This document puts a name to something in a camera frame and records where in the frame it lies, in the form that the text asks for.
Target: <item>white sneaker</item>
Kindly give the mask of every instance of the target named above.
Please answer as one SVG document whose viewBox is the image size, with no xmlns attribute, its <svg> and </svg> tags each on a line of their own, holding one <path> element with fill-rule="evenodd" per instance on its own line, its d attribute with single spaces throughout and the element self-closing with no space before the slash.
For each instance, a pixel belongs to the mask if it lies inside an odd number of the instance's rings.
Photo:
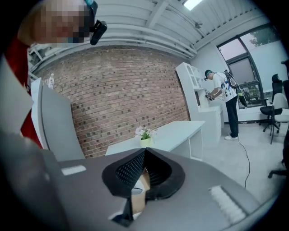
<svg viewBox="0 0 289 231">
<path fill-rule="evenodd" d="M 237 139 L 238 139 L 238 137 L 232 137 L 230 135 L 225 137 L 225 140 L 237 140 Z"/>
</svg>

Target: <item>red clothing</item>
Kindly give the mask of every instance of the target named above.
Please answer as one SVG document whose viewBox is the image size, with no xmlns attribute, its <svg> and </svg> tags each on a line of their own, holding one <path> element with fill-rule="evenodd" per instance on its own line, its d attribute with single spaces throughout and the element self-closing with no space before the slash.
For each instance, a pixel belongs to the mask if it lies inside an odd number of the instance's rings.
<svg viewBox="0 0 289 231">
<path fill-rule="evenodd" d="M 23 44 L 17 36 L 14 36 L 5 52 L 5 58 L 16 78 L 19 80 L 21 85 L 27 89 L 27 92 L 31 96 L 30 80 L 28 78 L 28 48 L 29 46 Z M 32 139 L 40 148 L 42 148 L 32 122 L 31 110 L 22 125 L 21 133 L 24 137 Z"/>
</svg>

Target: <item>brick wall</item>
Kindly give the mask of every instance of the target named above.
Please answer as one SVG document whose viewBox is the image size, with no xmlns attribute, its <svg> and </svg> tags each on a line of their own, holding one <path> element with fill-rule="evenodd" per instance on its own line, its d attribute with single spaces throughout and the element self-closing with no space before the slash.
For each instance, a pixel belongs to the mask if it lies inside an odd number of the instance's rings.
<svg viewBox="0 0 289 231">
<path fill-rule="evenodd" d="M 86 157 L 105 154 L 109 145 L 134 137 L 135 129 L 155 129 L 189 120 L 175 68 L 184 60 L 130 46 L 79 51 L 36 72 L 54 73 L 54 90 L 71 101 L 79 143 Z"/>
</svg>

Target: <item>person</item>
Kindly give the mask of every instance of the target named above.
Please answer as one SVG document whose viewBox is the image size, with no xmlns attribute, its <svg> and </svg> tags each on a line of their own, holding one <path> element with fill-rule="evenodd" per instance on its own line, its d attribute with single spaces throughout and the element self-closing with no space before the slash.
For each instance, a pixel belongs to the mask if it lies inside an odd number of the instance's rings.
<svg viewBox="0 0 289 231">
<path fill-rule="evenodd" d="M 4 56 L 29 95 L 27 49 L 34 43 L 83 42 L 94 25 L 89 8 L 95 5 L 94 0 L 41 0 L 24 18 Z M 22 125 L 21 134 L 42 148 L 33 126 L 31 111 Z"/>
<path fill-rule="evenodd" d="M 225 137 L 225 140 L 237 140 L 239 133 L 239 121 L 237 115 L 237 93 L 230 87 L 227 77 L 224 73 L 205 71 L 205 77 L 214 82 L 214 90 L 208 95 L 214 100 L 216 97 L 223 94 L 223 100 L 226 102 L 229 125 L 231 133 Z"/>
</svg>

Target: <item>backpack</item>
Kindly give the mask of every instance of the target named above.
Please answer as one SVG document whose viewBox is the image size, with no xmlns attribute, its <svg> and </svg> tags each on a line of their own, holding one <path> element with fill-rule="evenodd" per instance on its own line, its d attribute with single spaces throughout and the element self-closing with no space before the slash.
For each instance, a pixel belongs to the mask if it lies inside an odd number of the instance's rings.
<svg viewBox="0 0 289 231">
<path fill-rule="evenodd" d="M 243 91 L 239 87 L 237 81 L 234 79 L 234 77 L 231 75 L 231 73 L 229 73 L 227 70 L 224 71 L 224 74 L 227 77 L 226 83 L 228 82 L 229 86 L 236 91 L 241 104 L 243 104 L 244 107 L 248 107 L 248 104 L 247 104 L 247 101 L 244 97 Z"/>
</svg>

